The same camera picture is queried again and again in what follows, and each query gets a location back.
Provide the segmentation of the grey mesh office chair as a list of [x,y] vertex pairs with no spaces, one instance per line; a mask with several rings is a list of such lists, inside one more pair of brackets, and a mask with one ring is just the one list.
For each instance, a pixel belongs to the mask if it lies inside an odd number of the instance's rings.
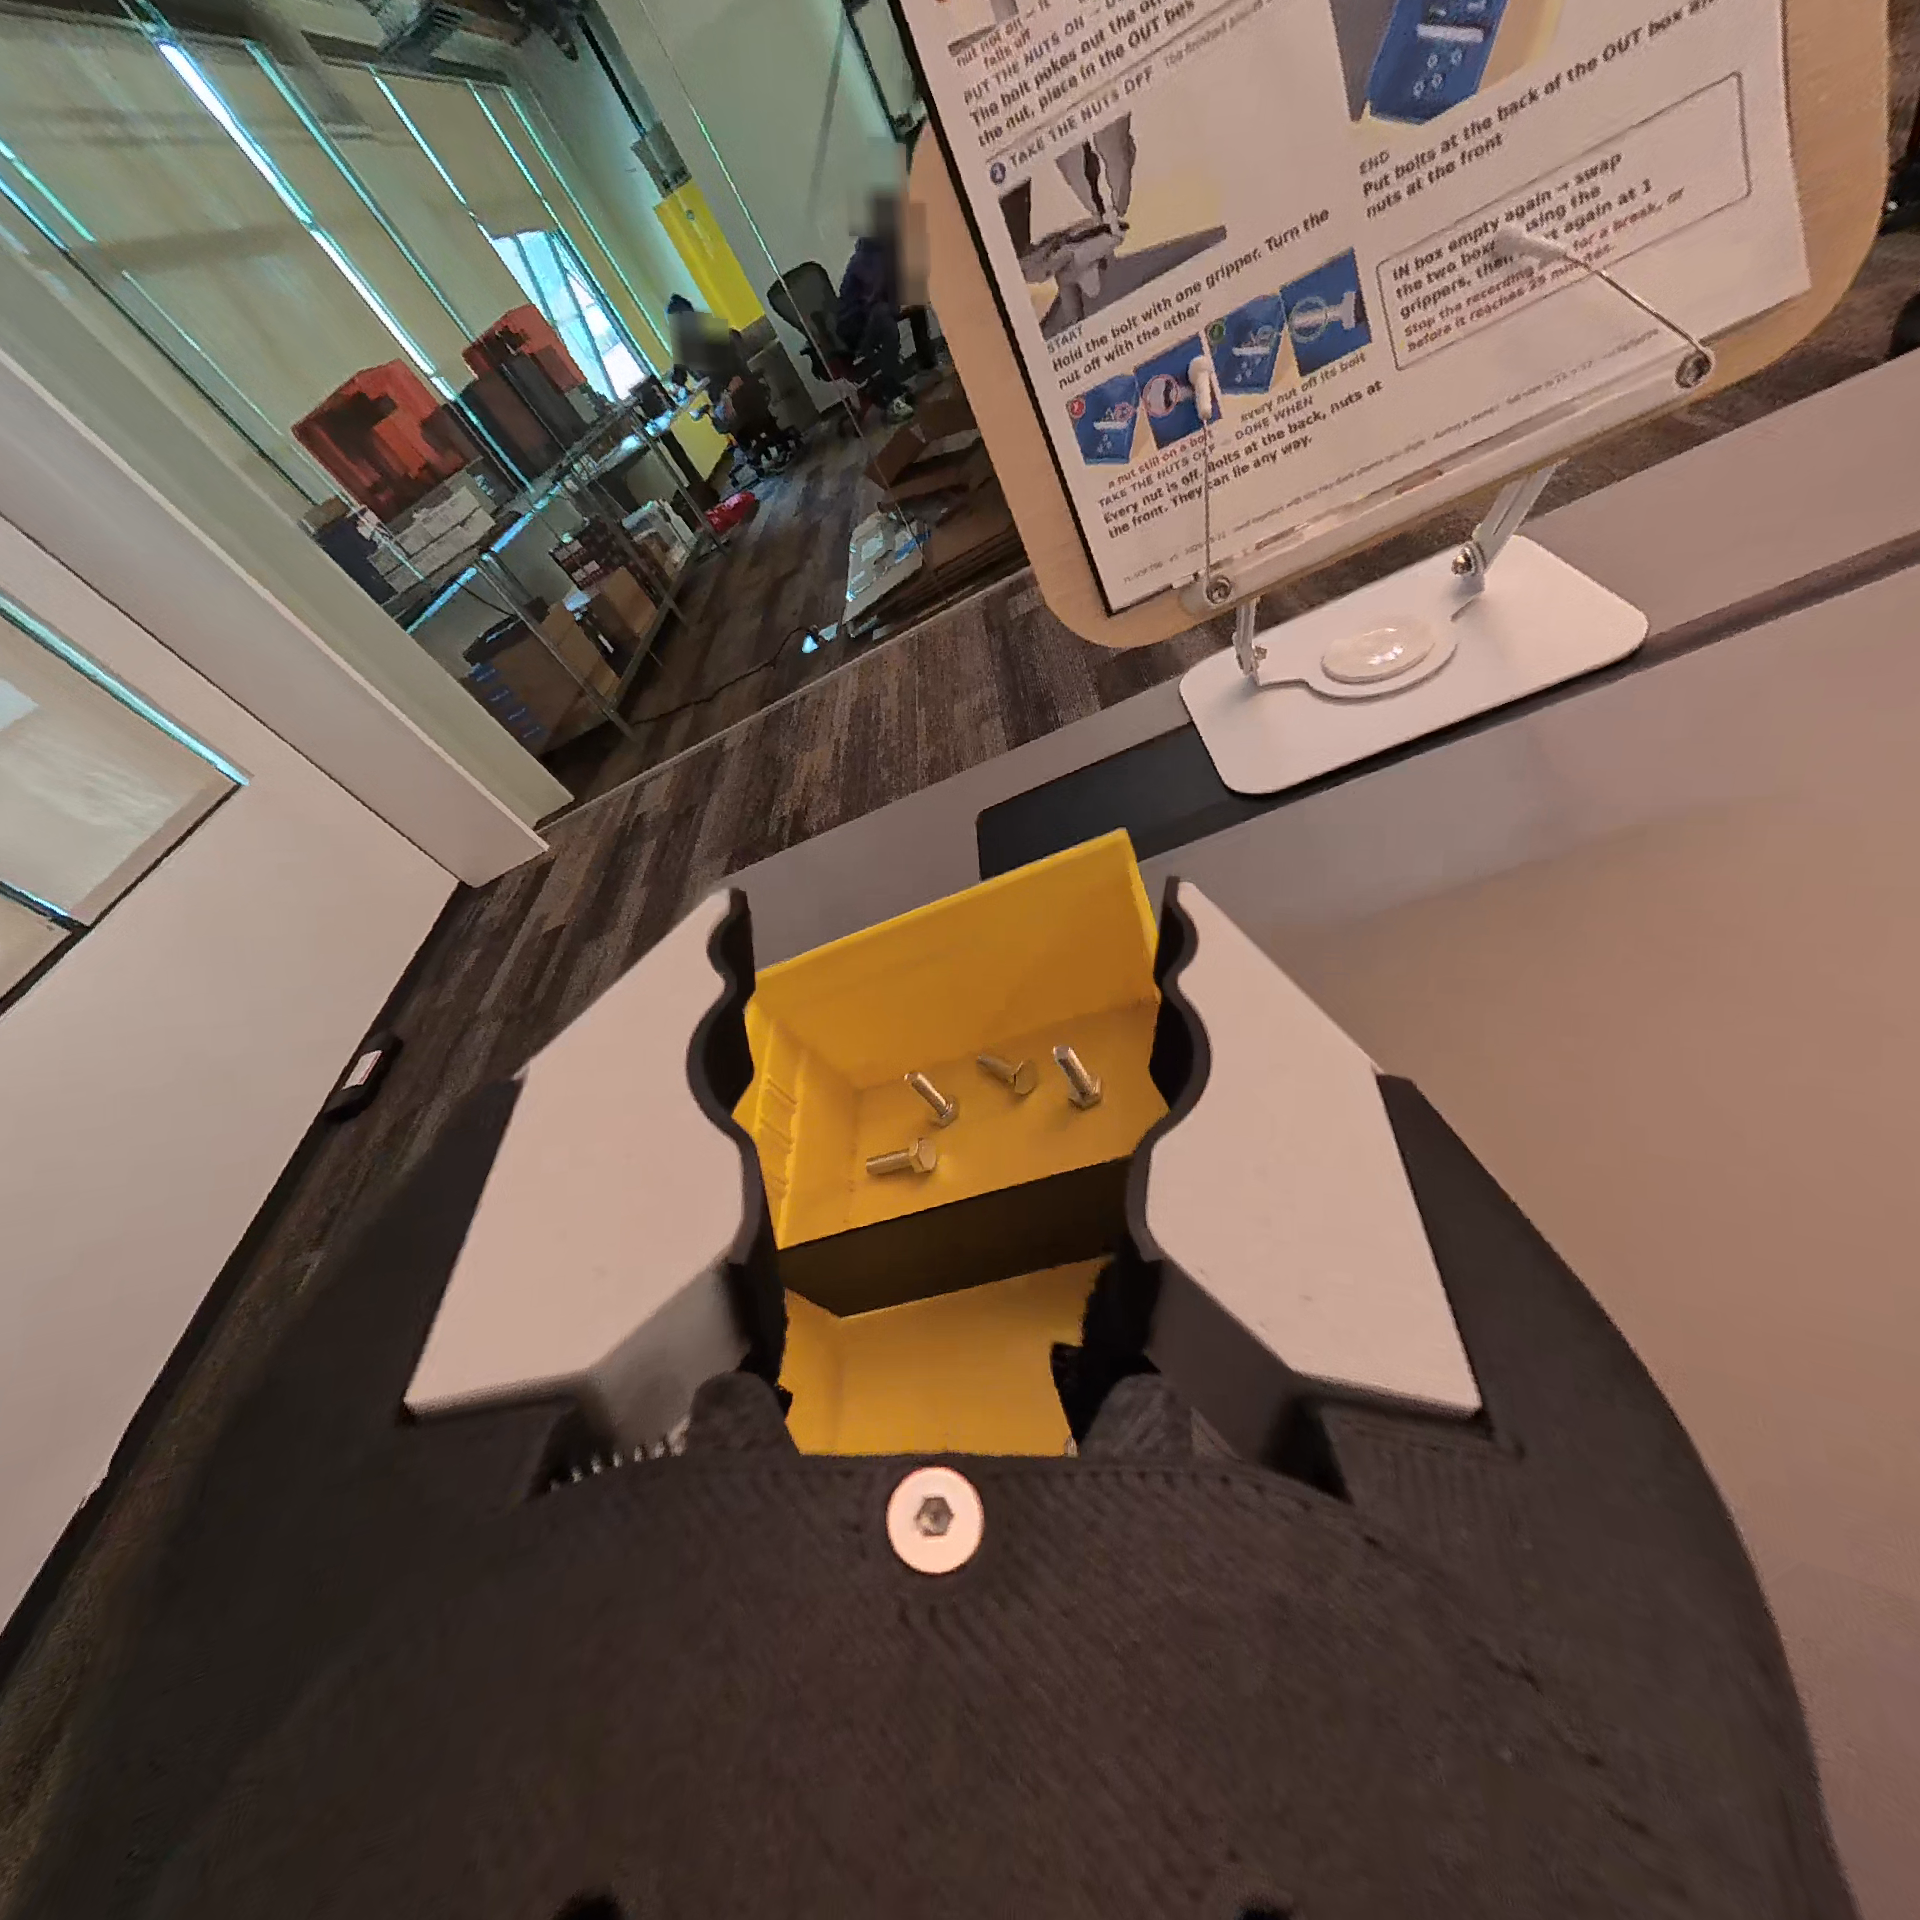
[[799,336],[806,375],[832,393],[832,402],[862,402],[857,370],[837,329],[837,289],[819,260],[777,272],[765,289],[765,305]]

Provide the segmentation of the yellow panel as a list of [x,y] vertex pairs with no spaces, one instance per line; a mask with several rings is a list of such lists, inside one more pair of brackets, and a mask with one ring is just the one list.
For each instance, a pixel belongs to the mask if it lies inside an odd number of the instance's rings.
[[718,230],[713,230],[710,210],[697,185],[681,183],[668,193],[656,207],[656,217],[684,268],[684,276],[692,286],[692,296],[675,292],[662,310],[665,339],[675,367],[675,351],[687,346],[692,336],[723,329],[737,334],[732,324],[733,310],[726,296],[743,292],[745,280],[741,280],[735,260],[718,236]]

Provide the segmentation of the black bin divider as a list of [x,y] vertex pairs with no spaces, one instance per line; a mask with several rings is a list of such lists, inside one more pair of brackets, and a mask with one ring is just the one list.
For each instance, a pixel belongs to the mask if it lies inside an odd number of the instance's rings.
[[1124,1236],[1129,1159],[1057,1170],[779,1252],[788,1294],[851,1320],[1111,1258]]

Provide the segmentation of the instruction sheet board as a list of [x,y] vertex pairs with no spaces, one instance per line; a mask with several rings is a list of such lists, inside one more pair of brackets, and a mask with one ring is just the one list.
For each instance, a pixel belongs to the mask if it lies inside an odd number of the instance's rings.
[[1892,4],[892,4],[1039,598],[1167,641],[1715,396],[1880,217]]

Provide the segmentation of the yellow plastic bin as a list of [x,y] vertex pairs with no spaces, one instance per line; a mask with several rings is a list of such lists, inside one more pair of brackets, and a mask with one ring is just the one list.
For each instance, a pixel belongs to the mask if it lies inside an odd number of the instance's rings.
[[[1158,918],[1124,833],[759,971],[752,1084],[735,1118],[759,1150],[777,1252],[1000,1187],[1132,1159],[1166,1112],[1147,1072],[1161,1007]],[[1052,1060],[1072,1044],[1104,1099],[1077,1112]],[[1013,1097],[979,1051],[1030,1059]],[[936,1127],[921,1070],[958,1099]],[[873,1179],[863,1161],[931,1136],[940,1167]],[[838,1320],[783,1292],[779,1386],[805,1457],[1052,1457],[1069,1448],[1053,1352],[1072,1347],[1105,1263]]]

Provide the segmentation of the flattened cardboard boxes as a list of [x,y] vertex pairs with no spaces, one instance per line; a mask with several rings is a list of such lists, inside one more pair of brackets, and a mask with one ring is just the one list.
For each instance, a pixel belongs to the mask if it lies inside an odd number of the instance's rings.
[[1027,568],[1023,542],[955,372],[915,396],[873,441],[875,506],[848,538],[843,628],[885,638],[919,627]]

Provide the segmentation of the white board stand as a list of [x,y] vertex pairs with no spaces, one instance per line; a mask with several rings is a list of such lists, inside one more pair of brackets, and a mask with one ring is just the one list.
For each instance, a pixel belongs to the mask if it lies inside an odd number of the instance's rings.
[[1637,655],[1647,618],[1520,532],[1556,466],[1509,483],[1464,542],[1277,627],[1239,607],[1184,711],[1217,780],[1271,798]]

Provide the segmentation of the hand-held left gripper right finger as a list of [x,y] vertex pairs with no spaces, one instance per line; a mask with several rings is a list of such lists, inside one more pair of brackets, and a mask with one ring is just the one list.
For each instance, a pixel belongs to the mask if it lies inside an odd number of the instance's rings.
[[1233,1454],[1309,1454],[1327,1408],[1468,1427],[1480,1383],[1383,1074],[1201,890],[1161,898],[1147,1057],[1166,1112],[1053,1383],[1077,1444],[1156,1376]]

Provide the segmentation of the orange machine enclosure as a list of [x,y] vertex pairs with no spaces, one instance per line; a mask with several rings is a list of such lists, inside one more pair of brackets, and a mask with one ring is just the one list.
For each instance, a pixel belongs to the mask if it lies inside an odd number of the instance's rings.
[[438,410],[417,370],[392,360],[349,375],[291,434],[349,498],[389,520],[460,468],[427,433]]
[[516,305],[464,346],[470,372],[503,372],[510,364],[540,368],[559,393],[581,393],[592,385],[563,336],[534,305]]

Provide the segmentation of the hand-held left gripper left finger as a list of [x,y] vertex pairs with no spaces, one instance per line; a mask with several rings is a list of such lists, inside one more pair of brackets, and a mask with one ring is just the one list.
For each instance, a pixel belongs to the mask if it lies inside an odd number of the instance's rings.
[[750,900],[697,903],[511,1079],[401,1403],[567,1402],[660,1449],[723,1375],[777,1383],[783,1289],[753,1143]]

